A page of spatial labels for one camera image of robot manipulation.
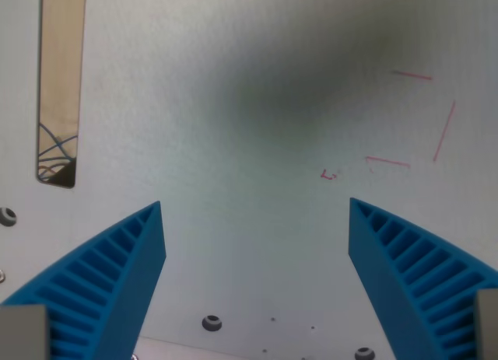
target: screw hole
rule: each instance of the screw hole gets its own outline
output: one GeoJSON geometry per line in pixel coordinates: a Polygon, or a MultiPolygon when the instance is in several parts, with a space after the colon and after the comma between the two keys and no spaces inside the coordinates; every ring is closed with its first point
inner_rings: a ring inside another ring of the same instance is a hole
{"type": "Polygon", "coordinates": [[[4,226],[13,226],[17,222],[16,213],[7,207],[0,208],[0,224],[4,226]]]}
{"type": "Polygon", "coordinates": [[[368,347],[361,347],[356,350],[355,360],[374,360],[375,352],[368,347]]]}
{"type": "Polygon", "coordinates": [[[218,316],[208,315],[202,319],[202,327],[207,331],[218,331],[222,323],[218,316]]]}

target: red line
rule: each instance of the red line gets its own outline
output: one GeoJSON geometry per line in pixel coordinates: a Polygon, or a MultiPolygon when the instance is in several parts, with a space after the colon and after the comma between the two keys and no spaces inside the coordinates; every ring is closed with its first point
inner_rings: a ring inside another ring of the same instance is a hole
{"type": "Polygon", "coordinates": [[[410,76],[412,78],[418,78],[418,79],[423,79],[423,80],[432,80],[432,76],[425,76],[425,75],[417,75],[417,74],[412,74],[411,72],[403,72],[403,71],[398,71],[398,70],[392,70],[391,71],[393,74],[396,75],[403,75],[403,76],[410,76]]]}
{"type": "Polygon", "coordinates": [[[389,160],[389,159],[384,159],[384,158],[377,158],[376,156],[366,156],[365,157],[366,161],[368,160],[378,160],[379,162],[385,162],[385,163],[390,163],[390,164],[397,164],[398,166],[404,166],[410,168],[410,165],[408,163],[404,162],[398,162],[395,160],[389,160]]]}
{"type": "Polygon", "coordinates": [[[439,144],[437,145],[436,154],[434,154],[433,162],[436,162],[437,156],[439,155],[439,151],[441,150],[441,146],[443,144],[443,140],[444,140],[444,136],[446,134],[446,130],[448,129],[448,125],[450,123],[450,119],[453,116],[455,105],[456,105],[456,101],[453,101],[453,104],[451,105],[450,114],[448,115],[448,119],[446,120],[446,124],[444,125],[443,134],[441,135],[441,139],[439,140],[439,144]]]}

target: rectangular slot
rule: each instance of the rectangular slot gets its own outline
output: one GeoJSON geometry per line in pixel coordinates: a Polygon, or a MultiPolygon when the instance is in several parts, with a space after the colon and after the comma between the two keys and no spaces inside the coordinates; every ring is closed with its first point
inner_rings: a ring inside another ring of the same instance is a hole
{"type": "Polygon", "coordinates": [[[131,253],[133,246],[135,245],[135,241],[127,236],[126,233],[123,232],[123,229],[116,229],[110,235],[110,238],[128,253],[131,253]]]}
{"type": "Polygon", "coordinates": [[[448,265],[442,267],[439,271],[434,272],[422,284],[413,290],[413,296],[419,298],[420,296],[430,292],[436,286],[442,284],[447,279],[454,277],[467,268],[465,264],[458,260],[450,262],[448,265]]]}
{"type": "Polygon", "coordinates": [[[463,292],[467,289],[476,286],[479,282],[483,281],[484,278],[477,273],[470,273],[461,278],[458,278],[456,281],[448,285],[446,288],[441,289],[441,291],[436,292],[430,298],[426,299],[421,305],[420,308],[423,310],[427,310],[431,307],[434,307],[436,304],[442,303],[452,296],[457,295],[460,292],[463,292]]]}
{"type": "Polygon", "coordinates": [[[37,178],[74,187],[85,0],[41,0],[37,178]]]}
{"type": "Polygon", "coordinates": [[[126,260],[128,259],[126,255],[106,239],[100,241],[95,247],[120,267],[125,266],[126,260]]]}
{"type": "Polygon", "coordinates": [[[399,225],[397,222],[388,222],[387,225],[382,229],[380,233],[380,238],[382,244],[387,246],[399,233],[403,231],[404,227],[399,225]]]}
{"type": "Polygon", "coordinates": [[[388,246],[388,254],[392,260],[396,260],[404,253],[420,236],[412,230],[401,232],[388,246]]]}
{"type": "Polygon", "coordinates": [[[92,333],[93,332],[93,327],[87,323],[83,323],[78,319],[75,319],[74,317],[71,317],[69,315],[66,315],[65,313],[61,313],[57,311],[56,309],[53,309],[51,307],[47,307],[48,311],[48,316],[50,317],[50,320],[55,321],[56,323],[63,323],[64,325],[67,325],[68,327],[74,327],[75,329],[79,329],[81,331],[85,331],[87,333],[92,333]]]}
{"type": "Polygon", "coordinates": [[[68,270],[105,292],[112,292],[112,284],[79,262],[69,265],[68,270]]]}
{"type": "Polygon", "coordinates": [[[140,220],[142,220],[145,224],[147,222],[147,220],[149,220],[149,216],[150,216],[150,214],[152,214],[152,212],[153,212],[152,207],[147,208],[146,210],[144,210],[144,212],[142,212],[139,215],[140,220]]]}
{"type": "Polygon", "coordinates": [[[76,359],[83,358],[83,353],[81,352],[72,351],[67,348],[56,347],[54,345],[50,346],[50,355],[61,356],[63,358],[76,358],[76,359]]]}
{"type": "Polygon", "coordinates": [[[407,285],[411,285],[416,282],[419,278],[425,276],[427,273],[432,271],[435,267],[442,264],[450,257],[450,254],[443,250],[438,250],[429,257],[427,257],[423,263],[414,267],[405,277],[405,282],[407,285]]]}
{"type": "Polygon", "coordinates": [[[67,309],[75,311],[76,313],[79,313],[81,315],[91,317],[95,320],[98,320],[100,318],[100,314],[96,310],[91,309],[80,302],[76,302],[68,296],[56,292],[55,290],[52,290],[47,286],[44,286],[43,288],[38,290],[37,295],[45,298],[46,300],[57,303],[58,305],[63,306],[67,309]]]}
{"type": "Polygon", "coordinates": [[[434,250],[434,248],[434,244],[427,240],[417,243],[399,259],[396,264],[398,271],[405,273],[413,264],[434,250]]]}
{"type": "Polygon", "coordinates": [[[436,335],[449,334],[455,330],[461,329],[462,327],[472,325],[473,323],[474,323],[474,312],[473,309],[469,309],[466,313],[458,315],[454,319],[450,320],[450,322],[440,326],[436,330],[436,335]]]}
{"type": "Polygon", "coordinates": [[[387,216],[375,212],[372,216],[372,219],[370,220],[370,224],[372,225],[372,229],[374,230],[374,232],[378,232],[387,221],[387,216]]]}
{"type": "Polygon", "coordinates": [[[60,330],[56,327],[51,327],[50,329],[50,339],[61,342],[68,342],[71,344],[77,344],[80,346],[87,346],[88,340],[78,337],[74,334],[68,333],[67,331],[60,330]]]}
{"type": "Polygon", "coordinates": [[[468,325],[463,330],[455,332],[455,335],[452,335],[450,339],[445,340],[443,347],[452,348],[473,341],[475,341],[474,325],[468,325]]]}
{"type": "Polygon", "coordinates": [[[95,251],[86,251],[81,258],[85,263],[102,272],[111,280],[117,281],[119,278],[119,270],[107,260],[103,259],[95,251]]]}
{"type": "Polygon", "coordinates": [[[132,218],[126,224],[124,224],[126,230],[128,230],[135,238],[140,236],[140,232],[142,231],[142,226],[136,218],[132,218]]]}
{"type": "Polygon", "coordinates": [[[363,216],[365,216],[365,218],[368,218],[370,216],[370,214],[372,213],[372,208],[370,208],[369,206],[367,206],[363,203],[358,203],[358,208],[361,211],[361,213],[363,214],[363,216]]]}
{"type": "Polygon", "coordinates": [[[475,358],[475,353],[477,349],[475,348],[475,342],[469,342],[461,344],[458,347],[454,347],[450,350],[448,360],[469,360],[475,358]]]}
{"type": "Polygon", "coordinates": [[[52,282],[61,288],[74,292],[76,295],[88,299],[90,302],[96,303],[99,306],[105,306],[107,301],[101,295],[93,292],[92,290],[80,285],[78,282],[63,274],[57,274],[52,278],[52,282]]]}
{"type": "Polygon", "coordinates": [[[430,323],[436,323],[439,320],[445,319],[457,312],[460,312],[474,304],[475,292],[469,293],[461,299],[451,304],[444,305],[441,309],[429,316],[430,323]]]}

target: white panel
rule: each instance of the white panel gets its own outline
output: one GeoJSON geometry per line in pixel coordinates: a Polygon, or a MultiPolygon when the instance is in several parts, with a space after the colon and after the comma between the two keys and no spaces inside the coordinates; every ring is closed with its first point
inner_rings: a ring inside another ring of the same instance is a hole
{"type": "Polygon", "coordinates": [[[79,164],[62,190],[33,174],[37,0],[0,0],[0,205],[19,216],[0,229],[0,298],[159,199],[168,257],[142,335],[393,359],[347,255],[349,198],[498,267],[497,3],[87,0],[79,164]]]}
{"type": "Polygon", "coordinates": [[[144,337],[139,338],[135,354],[139,360],[242,360],[219,352],[154,341],[144,337]]]}

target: small hole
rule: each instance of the small hole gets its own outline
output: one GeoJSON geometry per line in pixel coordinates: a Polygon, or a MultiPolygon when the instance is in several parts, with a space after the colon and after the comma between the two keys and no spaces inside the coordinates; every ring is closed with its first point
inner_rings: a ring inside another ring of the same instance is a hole
{"type": "Polygon", "coordinates": [[[17,222],[16,214],[7,207],[0,208],[0,224],[3,226],[14,226],[17,222]]]}
{"type": "Polygon", "coordinates": [[[202,327],[207,331],[218,331],[221,329],[222,322],[218,316],[208,315],[202,319],[202,327]]]}

